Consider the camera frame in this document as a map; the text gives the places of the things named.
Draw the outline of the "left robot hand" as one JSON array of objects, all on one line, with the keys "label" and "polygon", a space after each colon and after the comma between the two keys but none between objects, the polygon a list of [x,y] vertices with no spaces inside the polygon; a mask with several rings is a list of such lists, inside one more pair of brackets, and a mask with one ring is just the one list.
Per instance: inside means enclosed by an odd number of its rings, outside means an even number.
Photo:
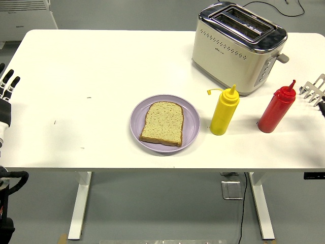
[{"label": "left robot hand", "polygon": [[11,125],[12,105],[10,99],[20,77],[16,76],[9,84],[8,81],[13,76],[14,70],[10,69],[1,79],[1,147],[4,143],[4,133]]}]

